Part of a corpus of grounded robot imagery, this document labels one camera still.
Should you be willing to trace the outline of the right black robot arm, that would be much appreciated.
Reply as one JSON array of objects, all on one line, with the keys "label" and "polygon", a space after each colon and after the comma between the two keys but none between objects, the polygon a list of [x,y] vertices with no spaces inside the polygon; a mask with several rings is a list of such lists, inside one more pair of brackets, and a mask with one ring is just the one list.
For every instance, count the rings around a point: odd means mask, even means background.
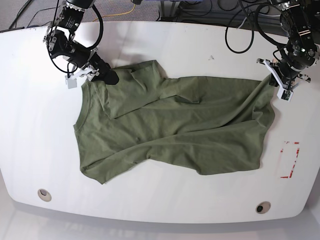
[{"label": "right black robot arm", "polygon": [[[85,10],[93,9],[99,22],[97,40],[91,46],[84,46],[75,41],[76,31],[83,20]],[[57,57],[67,61],[65,82],[69,89],[77,87],[77,79],[85,77],[88,81],[102,81],[106,85],[116,85],[119,82],[117,73],[98,54],[104,32],[103,18],[93,0],[63,0],[57,1],[53,21],[47,28],[43,42],[52,63]]]}]

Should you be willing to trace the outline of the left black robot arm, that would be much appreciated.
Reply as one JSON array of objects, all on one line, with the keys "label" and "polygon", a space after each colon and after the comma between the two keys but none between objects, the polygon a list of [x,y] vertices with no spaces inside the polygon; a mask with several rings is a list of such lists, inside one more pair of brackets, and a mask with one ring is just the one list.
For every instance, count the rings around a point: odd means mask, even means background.
[{"label": "left black robot arm", "polygon": [[[273,54],[280,54],[273,61],[258,58],[257,64],[263,65],[271,74],[269,85],[277,88],[276,96],[280,100],[290,102],[294,89],[301,81],[311,82],[311,78],[303,74],[303,70],[314,66],[320,60],[320,47],[315,43],[313,32],[320,25],[316,19],[316,3],[313,0],[268,0],[266,2],[249,2],[247,6],[238,1],[240,12],[248,21],[251,32],[250,42],[246,49],[236,51],[230,46],[228,49],[234,54],[244,54],[254,43],[255,32],[258,32],[267,42],[276,47]],[[259,23],[261,10],[273,8],[280,13],[278,19],[284,31],[287,42],[282,43],[267,35]]]}]

